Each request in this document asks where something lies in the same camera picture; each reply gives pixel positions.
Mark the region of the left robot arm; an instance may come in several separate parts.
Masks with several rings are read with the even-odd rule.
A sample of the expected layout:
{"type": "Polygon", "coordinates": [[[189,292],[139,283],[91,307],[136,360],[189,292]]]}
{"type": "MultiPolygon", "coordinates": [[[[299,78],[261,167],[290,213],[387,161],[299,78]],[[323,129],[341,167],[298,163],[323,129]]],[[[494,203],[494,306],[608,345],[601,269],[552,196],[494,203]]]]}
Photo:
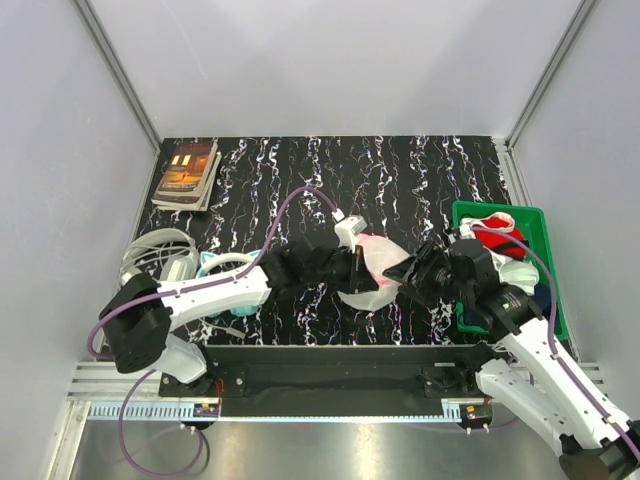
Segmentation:
{"type": "Polygon", "coordinates": [[[363,247],[301,238],[244,269],[207,277],[159,282],[139,273],[102,310],[99,324],[119,373],[160,370],[203,396],[214,388],[216,372],[199,347],[174,337],[175,329],[212,313],[278,302],[318,284],[348,295],[379,289],[363,247]]]}

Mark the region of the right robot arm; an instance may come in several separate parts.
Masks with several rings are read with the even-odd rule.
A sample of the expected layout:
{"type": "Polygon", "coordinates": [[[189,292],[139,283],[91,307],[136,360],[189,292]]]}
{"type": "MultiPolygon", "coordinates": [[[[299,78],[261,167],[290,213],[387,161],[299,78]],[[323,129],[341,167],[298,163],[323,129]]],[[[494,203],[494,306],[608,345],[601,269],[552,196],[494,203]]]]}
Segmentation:
{"type": "Polygon", "coordinates": [[[493,348],[454,371],[466,396],[480,393],[507,407],[556,454],[569,479],[626,479],[639,469],[639,423],[589,379],[556,338],[551,322],[519,287],[502,282],[490,251],[475,239],[443,250],[432,242],[385,269],[410,298],[459,302],[496,346],[534,377],[524,380],[493,348]]]}

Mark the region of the white pink mesh laundry bag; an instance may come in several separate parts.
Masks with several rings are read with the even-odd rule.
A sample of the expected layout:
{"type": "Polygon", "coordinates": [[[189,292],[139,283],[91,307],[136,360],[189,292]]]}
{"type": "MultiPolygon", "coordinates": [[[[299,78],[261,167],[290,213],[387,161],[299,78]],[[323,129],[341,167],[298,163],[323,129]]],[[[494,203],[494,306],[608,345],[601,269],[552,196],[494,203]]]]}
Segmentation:
{"type": "Polygon", "coordinates": [[[393,303],[398,293],[399,282],[383,276],[383,272],[410,257],[402,247],[386,237],[359,234],[357,245],[363,248],[364,263],[378,284],[377,291],[338,295],[343,303],[358,310],[375,312],[393,303]]]}

